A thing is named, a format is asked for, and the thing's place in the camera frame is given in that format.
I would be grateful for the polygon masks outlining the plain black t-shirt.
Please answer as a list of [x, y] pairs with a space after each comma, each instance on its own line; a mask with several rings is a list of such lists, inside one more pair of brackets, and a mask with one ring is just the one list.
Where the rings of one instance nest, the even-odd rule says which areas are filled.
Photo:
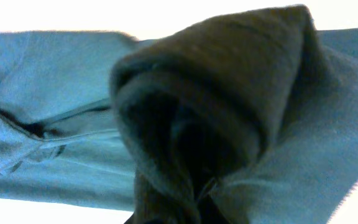
[[156, 40], [0, 33], [0, 198], [130, 223], [326, 223], [358, 181], [358, 28], [304, 5]]

